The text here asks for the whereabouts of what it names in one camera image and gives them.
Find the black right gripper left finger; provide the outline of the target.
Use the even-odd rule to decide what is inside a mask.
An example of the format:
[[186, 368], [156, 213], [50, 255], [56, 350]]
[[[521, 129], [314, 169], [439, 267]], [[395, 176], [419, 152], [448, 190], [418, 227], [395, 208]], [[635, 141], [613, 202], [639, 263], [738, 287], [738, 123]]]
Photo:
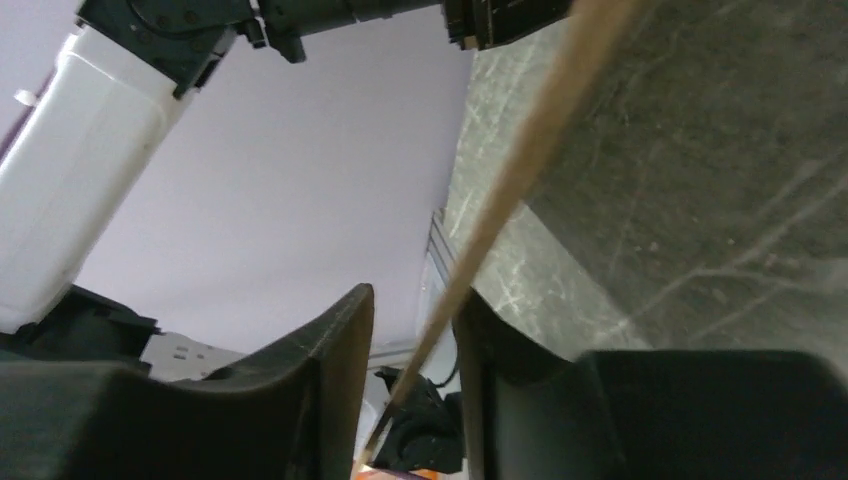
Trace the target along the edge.
[[1, 337], [5, 479], [346, 479], [369, 357], [361, 283], [197, 380], [157, 380], [153, 319], [74, 287]]

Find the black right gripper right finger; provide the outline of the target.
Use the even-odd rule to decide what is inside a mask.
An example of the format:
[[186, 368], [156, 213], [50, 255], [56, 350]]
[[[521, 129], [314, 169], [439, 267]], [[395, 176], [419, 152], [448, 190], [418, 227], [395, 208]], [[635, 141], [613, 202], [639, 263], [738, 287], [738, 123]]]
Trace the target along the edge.
[[563, 359], [472, 293], [453, 325], [473, 479], [843, 479], [847, 384], [782, 350]]

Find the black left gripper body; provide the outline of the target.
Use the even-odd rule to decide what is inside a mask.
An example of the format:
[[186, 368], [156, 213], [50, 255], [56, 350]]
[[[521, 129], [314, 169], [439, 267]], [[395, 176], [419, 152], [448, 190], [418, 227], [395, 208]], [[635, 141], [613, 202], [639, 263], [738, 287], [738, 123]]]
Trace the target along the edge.
[[451, 43], [489, 50], [527, 37], [569, 15], [571, 0], [449, 0], [442, 13]]

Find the brown frame backing board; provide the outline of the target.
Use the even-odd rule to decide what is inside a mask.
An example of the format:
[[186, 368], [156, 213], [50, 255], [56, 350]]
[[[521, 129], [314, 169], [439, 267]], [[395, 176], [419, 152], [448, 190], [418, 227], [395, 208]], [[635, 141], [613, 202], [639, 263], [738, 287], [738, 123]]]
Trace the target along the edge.
[[643, 1], [627, 0], [573, 3], [562, 42], [547, 75], [517, 130], [497, 180], [487, 194], [467, 244], [456, 258], [405, 371], [353, 462], [354, 475], [371, 461], [392, 416], [405, 402], [442, 334], [456, 319], [498, 235], [553, 159], [619, 42], [645, 7]]

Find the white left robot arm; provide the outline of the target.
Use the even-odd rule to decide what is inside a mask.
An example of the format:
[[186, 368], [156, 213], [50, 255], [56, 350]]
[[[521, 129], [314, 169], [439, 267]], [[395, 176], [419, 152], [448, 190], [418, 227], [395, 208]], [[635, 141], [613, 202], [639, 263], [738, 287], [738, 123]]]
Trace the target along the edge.
[[373, 285], [419, 313], [468, 53], [564, 1], [84, 1], [1, 148], [4, 357], [199, 379]]

